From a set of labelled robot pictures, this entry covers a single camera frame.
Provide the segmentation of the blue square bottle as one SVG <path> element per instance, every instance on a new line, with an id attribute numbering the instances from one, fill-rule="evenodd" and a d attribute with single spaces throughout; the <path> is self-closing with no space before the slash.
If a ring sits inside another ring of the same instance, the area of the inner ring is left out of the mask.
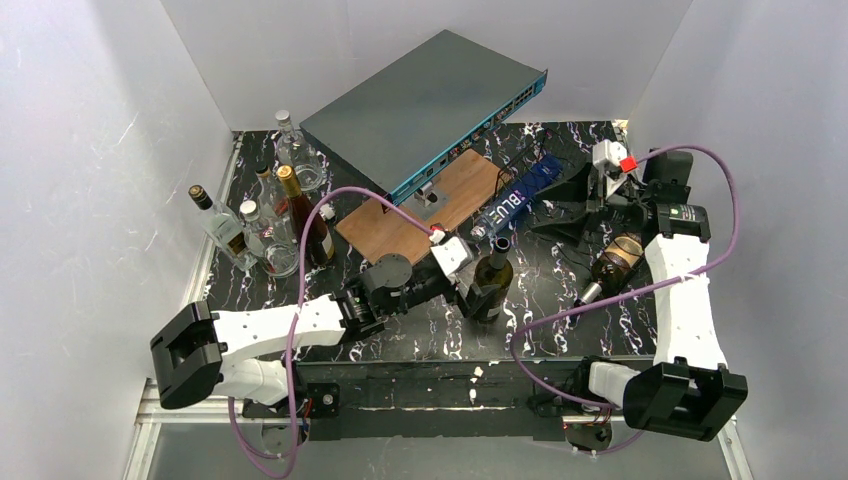
<path id="1" fill-rule="evenodd" d="M 550 185 L 562 170 L 561 161 L 551 154 L 545 154 L 533 162 L 521 176 L 510 180 L 484 209 L 470 231 L 471 237 L 474 240 L 494 237 L 525 209 L 539 190 Z"/>

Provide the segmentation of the silver capped dark wine bottle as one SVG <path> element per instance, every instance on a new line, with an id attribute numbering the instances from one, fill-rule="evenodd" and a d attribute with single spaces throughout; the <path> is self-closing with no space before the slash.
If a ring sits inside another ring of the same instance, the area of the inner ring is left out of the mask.
<path id="1" fill-rule="evenodd" d="M 513 267 L 508 260 L 511 241 L 498 237 L 490 255 L 482 257 L 474 271 L 472 284 L 491 286 L 489 312 L 487 318 L 470 318 L 481 324 L 495 322 L 503 311 L 505 298 L 514 277 Z"/>

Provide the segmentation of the dark bottle brown label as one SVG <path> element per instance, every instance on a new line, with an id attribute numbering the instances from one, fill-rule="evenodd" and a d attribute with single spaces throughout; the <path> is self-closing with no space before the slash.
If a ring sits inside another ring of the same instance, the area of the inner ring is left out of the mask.
<path id="1" fill-rule="evenodd" d="M 594 261 L 590 281 L 577 296 L 575 307 L 618 295 L 644 258 L 641 235 L 627 232 L 615 237 Z"/>

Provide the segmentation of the gold capped wine bottle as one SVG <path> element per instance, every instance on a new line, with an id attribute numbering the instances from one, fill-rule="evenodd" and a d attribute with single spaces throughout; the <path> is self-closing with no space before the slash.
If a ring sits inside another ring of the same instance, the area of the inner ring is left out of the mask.
<path id="1" fill-rule="evenodd" d="M 335 254 L 330 228 L 320 214 L 317 214 L 310 227 L 306 228 L 307 219 L 314 206 L 302 190 L 292 166 L 279 167 L 276 176 L 287 196 L 294 233 L 300 245 L 305 247 L 305 258 L 314 268 L 327 265 Z"/>

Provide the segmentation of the clear silver capped bottle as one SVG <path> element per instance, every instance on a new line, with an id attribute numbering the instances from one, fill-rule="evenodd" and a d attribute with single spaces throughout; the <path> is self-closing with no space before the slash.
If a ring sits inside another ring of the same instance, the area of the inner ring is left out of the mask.
<path id="1" fill-rule="evenodd" d="M 293 244 L 275 236 L 276 230 L 262 218 L 258 204 L 253 200 L 241 203 L 239 213 L 245 222 L 247 244 L 262 270 L 275 278 L 293 274 L 299 266 L 299 257 Z"/>

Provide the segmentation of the clear bottle black gold label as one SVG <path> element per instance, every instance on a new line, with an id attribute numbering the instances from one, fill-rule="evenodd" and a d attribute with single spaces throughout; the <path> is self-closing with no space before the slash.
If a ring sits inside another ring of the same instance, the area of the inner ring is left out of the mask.
<path id="1" fill-rule="evenodd" d="M 288 217 L 288 197 L 282 185 L 271 174 L 270 167 L 265 164 L 256 170 L 260 184 L 257 204 L 261 217 L 274 227 L 276 233 L 284 233 L 290 226 Z"/>

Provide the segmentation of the clear gold label liquor bottle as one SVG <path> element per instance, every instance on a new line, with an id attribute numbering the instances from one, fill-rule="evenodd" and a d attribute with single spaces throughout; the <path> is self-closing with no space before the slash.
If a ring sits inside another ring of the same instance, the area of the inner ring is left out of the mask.
<path id="1" fill-rule="evenodd" d="M 256 263 L 250 252 L 242 223 L 224 203 L 214 200 L 201 185 L 192 185 L 188 195 L 199 209 L 198 218 L 215 246 L 232 264 L 249 272 Z"/>

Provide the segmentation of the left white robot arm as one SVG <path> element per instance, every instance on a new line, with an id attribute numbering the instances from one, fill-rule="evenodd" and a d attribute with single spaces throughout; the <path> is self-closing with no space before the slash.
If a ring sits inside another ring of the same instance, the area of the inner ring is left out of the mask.
<path id="1" fill-rule="evenodd" d="M 419 267 L 385 254 L 336 294 L 253 311 L 187 304 L 150 341 L 161 407 L 178 410 L 224 395 L 275 411 L 287 406 L 295 416 L 306 396 L 293 360 L 301 346 L 364 340 L 383 331 L 384 318 L 437 296 L 469 320 L 497 320 L 513 278 L 508 240 L 496 239 L 491 254 L 475 262 L 472 283 L 462 291 L 456 275 L 473 261 L 467 243 L 438 225 L 427 233 L 433 263 Z"/>

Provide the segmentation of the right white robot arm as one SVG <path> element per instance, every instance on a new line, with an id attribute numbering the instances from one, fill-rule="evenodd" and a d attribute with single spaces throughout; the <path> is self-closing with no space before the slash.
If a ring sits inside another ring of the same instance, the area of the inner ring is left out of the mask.
<path id="1" fill-rule="evenodd" d="M 632 429 L 712 440 L 748 395 L 745 376 L 732 373 L 715 333 L 708 272 L 711 231 L 706 210 L 689 202 L 694 147 L 678 145 L 634 158 L 611 141 L 561 182 L 570 201 L 585 206 L 568 234 L 578 238 L 603 220 L 621 235 L 597 259 L 589 286 L 569 311 L 577 317 L 628 298 L 630 275 L 647 265 L 655 299 L 657 344 L 651 367 L 588 356 L 561 386 L 534 379 L 533 404 L 563 400 L 603 413 L 620 411 Z"/>

